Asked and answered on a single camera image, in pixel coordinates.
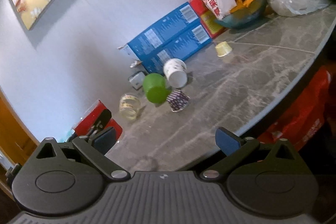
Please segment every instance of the white wall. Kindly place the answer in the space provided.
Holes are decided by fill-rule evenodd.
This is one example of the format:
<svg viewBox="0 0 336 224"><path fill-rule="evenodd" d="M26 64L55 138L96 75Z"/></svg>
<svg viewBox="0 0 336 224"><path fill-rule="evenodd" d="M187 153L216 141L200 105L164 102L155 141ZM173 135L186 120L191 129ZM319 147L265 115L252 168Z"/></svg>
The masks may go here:
<svg viewBox="0 0 336 224"><path fill-rule="evenodd" d="M117 46L188 0L55 0L31 31L0 0L0 87L28 129L59 138L97 99L113 112L133 73Z"/></svg>

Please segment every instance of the teal bowl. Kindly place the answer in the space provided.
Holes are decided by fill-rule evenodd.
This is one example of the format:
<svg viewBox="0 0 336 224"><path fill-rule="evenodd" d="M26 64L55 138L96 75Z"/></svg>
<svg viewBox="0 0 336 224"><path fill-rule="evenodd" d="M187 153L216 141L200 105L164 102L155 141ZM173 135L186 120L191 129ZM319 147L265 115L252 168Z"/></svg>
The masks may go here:
<svg viewBox="0 0 336 224"><path fill-rule="evenodd" d="M224 17L215 20L216 23L230 29L242 29L252 24L265 12L267 0L254 0L247 8L240 9Z"/></svg>

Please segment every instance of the green cup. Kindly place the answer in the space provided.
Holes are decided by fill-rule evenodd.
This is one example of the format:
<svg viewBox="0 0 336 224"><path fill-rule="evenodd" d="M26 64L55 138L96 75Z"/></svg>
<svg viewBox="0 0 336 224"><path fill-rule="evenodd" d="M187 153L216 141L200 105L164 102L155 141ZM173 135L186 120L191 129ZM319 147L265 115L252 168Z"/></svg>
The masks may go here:
<svg viewBox="0 0 336 224"><path fill-rule="evenodd" d="M165 78L157 73L147 75L142 86L147 99L154 104L162 104L170 94L166 89Z"/></svg>

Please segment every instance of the gray marble surface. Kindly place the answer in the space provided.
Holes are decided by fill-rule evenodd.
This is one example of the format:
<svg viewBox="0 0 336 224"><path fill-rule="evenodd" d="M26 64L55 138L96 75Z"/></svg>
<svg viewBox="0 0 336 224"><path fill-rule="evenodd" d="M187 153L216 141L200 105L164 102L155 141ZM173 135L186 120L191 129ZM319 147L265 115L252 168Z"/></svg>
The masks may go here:
<svg viewBox="0 0 336 224"><path fill-rule="evenodd" d="M182 112L167 103L155 106L142 96L141 116L133 123L115 119L124 133L107 157L136 170L177 170L216 148L214 133L245 126L298 77L334 25L336 6L307 16L276 17L256 30L227 31L217 41L233 41L233 51L218 58L214 44L186 64L191 98Z"/></svg>

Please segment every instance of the cardboard box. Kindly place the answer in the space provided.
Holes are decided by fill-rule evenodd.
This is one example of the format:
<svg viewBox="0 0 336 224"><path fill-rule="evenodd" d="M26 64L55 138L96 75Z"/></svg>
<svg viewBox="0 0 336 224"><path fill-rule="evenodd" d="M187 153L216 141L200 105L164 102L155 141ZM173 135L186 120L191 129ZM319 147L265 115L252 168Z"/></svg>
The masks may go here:
<svg viewBox="0 0 336 224"><path fill-rule="evenodd" d="M183 61L188 59L201 48L211 43L212 39L199 24L176 37L161 50L156 51L142 65L149 73L163 74L163 65L171 58Z"/></svg>
<svg viewBox="0 0 336 224"><path fill-rule="evenodd" d="M186 2L135 37L128 46L139 60L144 61L153 51L199 23L199 17Z"/></svg>

